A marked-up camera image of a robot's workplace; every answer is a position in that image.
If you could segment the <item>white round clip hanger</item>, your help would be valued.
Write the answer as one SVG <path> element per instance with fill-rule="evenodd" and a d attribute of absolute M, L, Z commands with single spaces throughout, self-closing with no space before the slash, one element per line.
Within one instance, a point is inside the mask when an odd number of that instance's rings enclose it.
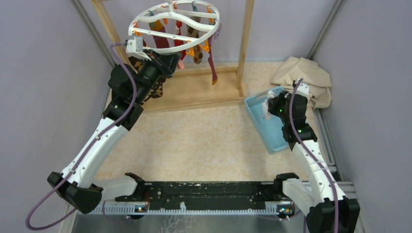
<path fill-rule="evenodd" d="M 176 21 L 181 21 L 181 34 L 174 33 Z M 208 38 L 219 29 L 219 10 L 209 2 L 202 0 L 168 0 L 150 7 L 137 15 L 128 28 L 129 39 L 142 36 L 147 50 L 158 53 L 172 53 L 186 50 L 193 56 L 193 47 L 199 45 L 204 52 L 209 51 Z M 199 30 L 199 38 L 187 36 L 187 25 Z M 184 44 L 176 47 L 174 40 Z"/>

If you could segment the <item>red santa sock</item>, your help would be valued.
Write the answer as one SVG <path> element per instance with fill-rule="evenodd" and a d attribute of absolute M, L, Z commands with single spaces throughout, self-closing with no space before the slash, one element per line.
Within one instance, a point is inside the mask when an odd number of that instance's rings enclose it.
<path fill-rule="evenodd" d="M 182 35 L 181 34 L 181 27 L 183 26 L 183 23 L 181 22 L 181 21 L 176 21 L 176 24 L 175 24 L 175 29 L 174 29 L 174 33 L 176 34 L 176 35 Z M 174 45 L 176 46 L 176 47 L 178 47 L 178 46 L 181 46 L 181 45 L 183 45 L 184 44 L 184 41 L 182 41 L 182 40 L 178 40 L 178 39 L 175 39 L 174 40 Z M 184 58 L 185 58 L 185 56 L 186 56 L 186 50 L 181 50 L 180 51 L 181 52 L 181 58 L 180 58 L 180 60 L 182 61 Z"/>

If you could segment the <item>white sock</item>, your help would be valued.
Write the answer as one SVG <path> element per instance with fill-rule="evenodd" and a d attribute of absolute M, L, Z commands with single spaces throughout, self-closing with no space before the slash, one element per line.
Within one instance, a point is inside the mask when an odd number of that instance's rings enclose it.
<path fill-rule="evenodd" d="M 264 113 L 263 118 L 265 120 L 270 120 L 272 118 L 272 114 L 269 112 L 269 100 L 275 98 L 275 93 L 272 90 L 269 90 L 266 94 L 266 99 L 262 103 L 262 110 Z"/>

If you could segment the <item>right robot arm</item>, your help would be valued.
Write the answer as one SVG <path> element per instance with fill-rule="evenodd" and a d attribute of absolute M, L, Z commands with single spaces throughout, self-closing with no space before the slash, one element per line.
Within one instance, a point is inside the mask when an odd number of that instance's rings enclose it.
<path fill-rule="evenodd" d="M 283 137 L 310 184 L 307 189 L 295 173 L 279 174 L 274 180 L 275 197 L 290 198 L 298 206 L 310 233 L 353 233 L 360 205 L 342 191 L 323 159 L 317 136 L 307 123 L 307 98 L 286 90 L 269 91 L 266 97 L 264 113 L 281 119 Z"/>

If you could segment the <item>argyle beige sock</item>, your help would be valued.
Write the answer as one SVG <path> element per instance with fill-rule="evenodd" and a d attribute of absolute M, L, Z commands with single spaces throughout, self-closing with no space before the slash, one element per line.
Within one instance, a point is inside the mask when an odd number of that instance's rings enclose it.
<path fill-rule="evenodd" d="M 199 30 L 187 25 L 187 36 L 199 38 Z M 203 60 L 203 49 L 199 45 L 196 45 L 193 47 L 193 52 L 193 62 L 198 65 Z"/>

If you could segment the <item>beige crumpled cloth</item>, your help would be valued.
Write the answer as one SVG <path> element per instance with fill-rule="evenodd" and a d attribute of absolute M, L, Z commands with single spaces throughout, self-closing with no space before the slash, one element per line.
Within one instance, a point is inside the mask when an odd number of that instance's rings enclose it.
<path fill-rule="evenodd" d="M 328 108 L 332 96 L 330 74 L 319 67 L 315 61 L 306 58 L 289 57 L 271 77 L 270 84 L 292 90 L 293 81 L 302 79 L 309 87 L 309 106 L 312 108 Z"/>

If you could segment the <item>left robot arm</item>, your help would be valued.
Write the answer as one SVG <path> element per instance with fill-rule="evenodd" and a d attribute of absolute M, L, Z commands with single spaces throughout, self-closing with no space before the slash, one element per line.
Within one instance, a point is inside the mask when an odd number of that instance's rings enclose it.
<path fill-rule="evenodd" d="M 108 82 L 112 100 L 94 134 L 71 165 L 47 178 L 56 193 L 83 214 L 92 212 L 106 200 L 130 197 L 139 201 L 146 194 L 143 180 L 133 173 L 114 179 L 95 179 L 110 152 L 137 122 L 149 93 L 156 84 L 173 76 L 181 58 L 180 52 L 158 54 L 148 50 L 146 54 L 150 59 L 143 62 L 138 73 L 127 64 L 112 69 Z"/>

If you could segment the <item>purple yellow hanging sock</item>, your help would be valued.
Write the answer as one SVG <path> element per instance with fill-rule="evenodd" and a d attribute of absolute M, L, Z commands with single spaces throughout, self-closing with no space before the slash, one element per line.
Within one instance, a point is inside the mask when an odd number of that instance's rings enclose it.
<path fill-rule="evenodd" d="M 211 69 L 211 73 L 212 73 L 212 85 L 215 85 L 215 84 L 217 83 L 217 81 L 218 81 L 218 75 L 217 75 L 217 72 L 216 72 L 216 69 L 215 69 L 215 65 L 214 65 L 214 61 L 213 61 L 212 39 L 213 39 L 213 37 L 211 36 L 211 37 L 209 37 L 208 40 L 207 40 L 207 41 L 208 41 L 208 47 L 209 47 L 209 51 L 208 51 L 208 54 L 209 54 L 208 63 L 209 63 L 209 66 L 210 66 L 210 69 Z"/>

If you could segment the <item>light blue plastic basket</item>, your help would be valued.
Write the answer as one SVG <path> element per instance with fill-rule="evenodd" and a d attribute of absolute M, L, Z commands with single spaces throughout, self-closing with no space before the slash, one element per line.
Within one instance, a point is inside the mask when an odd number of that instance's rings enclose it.
<path fill-rule="evenodd" d="M 267 99 L 267 91 L 247 97 L 244 100 L 246 112 L 259 134 L 267 152 L 273 154 L 289 147 L 283 138 L 282 121 L 279 117 L 272 116 L 264 119 L 262 104 Z"/>

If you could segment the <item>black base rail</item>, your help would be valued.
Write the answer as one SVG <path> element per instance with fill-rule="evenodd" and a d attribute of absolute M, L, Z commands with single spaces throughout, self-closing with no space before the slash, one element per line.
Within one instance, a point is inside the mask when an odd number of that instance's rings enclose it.
<path fill-rule="evenodd" d="M 257 214 L 281 217 L 298 213 L 273 182 L 146 182 L 118 202 L 142 202 L 148 213 Z"/>

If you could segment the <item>wooden hanger stand frame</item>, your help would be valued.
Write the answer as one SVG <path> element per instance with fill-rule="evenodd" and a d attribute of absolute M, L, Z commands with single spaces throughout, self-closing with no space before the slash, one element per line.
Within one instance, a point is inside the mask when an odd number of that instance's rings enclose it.
<path fill-rule="evenodd" d="M 133 68 L 135 73 L 138 73 L 145 60 L 137 59 L 126 53 L 126 42 L 129 39 L 129 35 L 125 40 L 121 40 L 101 0 L 93 1 L 93 6 L 112 40 L 110 48 L 118 60 L 117 65 L 127 64 Z M 176 69 L 171 78 L 167 78 L 165 81 L 155 85 L 142 105 L 143 112 L 206 108 L 242 102 L 245 99 L 242 74 L 248 46 L 253 7 L 254 2 L 252 0 L 245 2 L 245 11 L 242 20 L 243 30 L 241 35 L 240 57 L 237 66 L 220 67 L 214 64 L 218 75 L 218 81 L 215 85 L 212 85 L 212 73 L 208 63 L 208 52 L 203 51 L 203 60 L 198 65 L 193 62 L 193 56 L 186 54 L 185 58 L 182 60 L 185 69 Z M 217 51 L 218 46 L 212 39 L 213 57 L 217 54 Z"/>

